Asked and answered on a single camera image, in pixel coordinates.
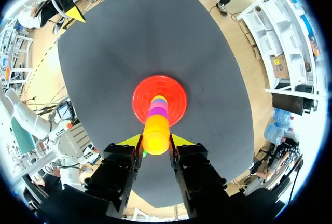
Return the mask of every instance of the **robotic arm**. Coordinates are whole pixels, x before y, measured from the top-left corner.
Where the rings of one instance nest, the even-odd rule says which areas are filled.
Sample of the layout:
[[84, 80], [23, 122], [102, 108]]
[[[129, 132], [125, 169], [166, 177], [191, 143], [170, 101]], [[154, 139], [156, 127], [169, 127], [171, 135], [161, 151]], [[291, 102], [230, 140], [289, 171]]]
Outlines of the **robotic arm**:
[[[9, 129], [12, 118], [15, 118], [27, 132], [39, 140], [43, 141], [48, 138], [53, 141], [53, 149], [58, 158], [64, 158], [62, 159], [64, 163], [62, 165], [69, 166], [65, 169], [60, 168], [62, 185], [68, 184], [76, 189], [83, 190], [79, 181], [79, 170], [70, 168], [70, 165], [85, 164], [97, 158], [99, 154], [93, 149], [83, 153], [91, 142], [81, 124], [73, 126], [67, 120], [62, 120], [56, 124], [43, 119], [29, 109], [12, 89], [7, 90], [6, 93], [0, 90], [0, 116], [0, 124], [5, 128]], [[48, 163], [49, 161], [46, 161], [39, 168], [41, 169]], [[31, 171], [24, 171], [22, 175], [25, 173], [33, 174]]]
[[48, 136], [52, 128], [56, 128], [58, 125], [46, 121], [41, 118], [31, 109], [29, 109], [18, 98], [13, 89], [7, 90], [3, 93], [0, 90], [0, 114], [1, 122], [5, 126], [11, 125], [11, 119], [16, 118], [17, 122], [29, 133], [38, 139], [44, 139]]
[[[202, 144], [177, 146], [173, 134], [169, 141], [171, 166], [190, 218], [185, 223], [220, 221], [216, 213], [235, 223], [269, 223], [283, 208], [278, 195], [267, 189], [248, 196], [243, 191], [228, 196], [226, 180], [210, 164]], [[43, 201], [38, 217], [52, 223], [125, 223], [122, 212], [143, 156], [141, 135], [136, 142], [135, 146], [110, 144], [103, 152], [101, 166], [85, 179], [86, 191], [66, 186]]]

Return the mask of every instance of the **round gray table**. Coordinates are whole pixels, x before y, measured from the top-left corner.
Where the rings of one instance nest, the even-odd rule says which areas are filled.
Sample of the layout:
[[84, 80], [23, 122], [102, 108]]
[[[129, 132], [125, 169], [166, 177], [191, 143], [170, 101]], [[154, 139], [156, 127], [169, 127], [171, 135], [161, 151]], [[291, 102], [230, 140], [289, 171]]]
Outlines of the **round gray table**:
[[[171, 128], [209, 151], [232, 180], [251, 165], [253, 125], [246, 88], [226, 39], [198, 0], [105, 0], [59, 40], [59, 57], [78, 118], [99, 151], [143, 132], [131, 107], [135, 87], [166, 74], [188, 106]], [[133, 190], [154, 207], [182, 202], [168, 153], [143, 159]]]

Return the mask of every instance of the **white cabinet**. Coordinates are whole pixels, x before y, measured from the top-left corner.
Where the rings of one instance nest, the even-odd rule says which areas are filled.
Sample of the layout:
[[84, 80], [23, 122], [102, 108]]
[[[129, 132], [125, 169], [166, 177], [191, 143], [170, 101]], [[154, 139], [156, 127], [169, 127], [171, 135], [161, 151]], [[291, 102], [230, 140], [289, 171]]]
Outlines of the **white cabinet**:
[[13, 18], [0, 32], [0, 81], [2, 89], [26, 83], [32, 73], [29, 53], [32, 38]]
[[[307, 14], [296, 0], [257, 0], [238, 16], [238, 20], [243, 19], [246, 23], [261, 53], [270, 85], [266, 91], [318, 100], [322, 93], [318, 92], [317, 57], [312, 50], [312, 42], [317, 44], [317, 39], [315, 35], [309, 36], [314, 31], [311, 26], [308, 29], [304, 16]], [[289, 79], [276, 78], [273, 72], [271, 57], [282, 53]], [[297, 91], [298, 85], [306, 85], [312, 90]]]

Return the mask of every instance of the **black cable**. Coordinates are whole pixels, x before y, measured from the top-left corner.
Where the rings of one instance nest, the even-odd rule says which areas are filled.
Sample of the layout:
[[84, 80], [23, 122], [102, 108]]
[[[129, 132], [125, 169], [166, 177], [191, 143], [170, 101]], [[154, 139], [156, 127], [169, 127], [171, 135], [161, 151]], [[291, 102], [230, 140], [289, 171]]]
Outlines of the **black cable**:
[[75, 168], [75, 169], [79, 169], [78, 166], [79, 163], [75, 163], [75, 164], [72, 164], [72, 165], [69, 165], [69, 166], [65, 166], [65, 165], [59, 165], [58, 167], [61, 168], [61, 169], [69, 169], [69, 168]]
[[[50, 132], [48, 134], [50, 134], [52, 131], [52, 122], [50, 122]], [[47, 135], [47, 141], [46, 141], [46, 145], [48, 144], [48, 142], [50, 141], [49, 136]]]
[[299, 175], [299, 172], [300, 172], [300, 169], [299, 169], [299, 170], [297, 171], [297, 173], [296, 173], [296, 177], [295, 177], [295, 180], [294, 180], [294, 183], [293, 183], [293, 186], [292, 186], [292, 190], [291, 190], [291, 193], [290, 193], [290, 196], [289, 196], [288, 203], [290, 203], [291, 200], [292, 200], [292, 194], [293, 194], [293, 190], [294, 190], [295, 182], [296, 182], [297, 176]]
[[35, 111], [37, 111], [37, 103], [36, 103], [36, 100], [33, 99], [33, 101], [35, 102], [35, 107], [36, 107]]
[[217, 8], [217, 6], [212, 6], [211, 9], [209, 10], [209, 13], [211, 13], [211, 11], [212, 11], [212, 9], [213, 9], [214, 7]]
[[34, 96], [34, 97], [32, 97], [32, 98], [26, 100], [26, 101], [25, 101], [25, 104], [27, 104], [27, 102], [30, 101], [30, 100], [33, 100], [33, 101], [36, 100], [36, 97], [37, 97], [37, 96]]
[[30, 104], [27, 104], [27, 106], [31, 106], [31, 105], [45, 106], [45, 105], [50, 105], [50, 104], [44, 104], [44, 103], [38, 103], [38, 104], [30, 103]]

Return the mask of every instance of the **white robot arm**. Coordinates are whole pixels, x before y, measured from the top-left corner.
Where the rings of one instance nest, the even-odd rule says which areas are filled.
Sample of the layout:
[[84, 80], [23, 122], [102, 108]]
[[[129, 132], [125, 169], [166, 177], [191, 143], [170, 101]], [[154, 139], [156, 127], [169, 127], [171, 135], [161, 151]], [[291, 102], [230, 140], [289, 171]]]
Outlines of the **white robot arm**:
[[[85, 164], [99, 155], [94, 150], [86, 150], [91, 142], [81, 124], [73, 127], [67, 120], [59, 124], [50, 123], [29, 109], [14, 90], [9, 89], [6, 93], [0, 90], [0, 124], [9, 128], [12, 118], [16, 118], [26, 131], [39, 140], [49, 138], [53, 141], [58, 158], [64, 158], [65, 166], [76, 163]], [[60, 174], [62, 185], [66, 183], [82, 190], [79, 183], [79, 170], [60, 169]]]
[[51, 130], [51, 123], [29, 109], [12, 89], [7, 90], [5, 94], [0, 90], [0, 113], [3, 116], [1, 121], [5, 125], [10, 126], [14, 117], [27, 132], [39, 139], [46, 138]]

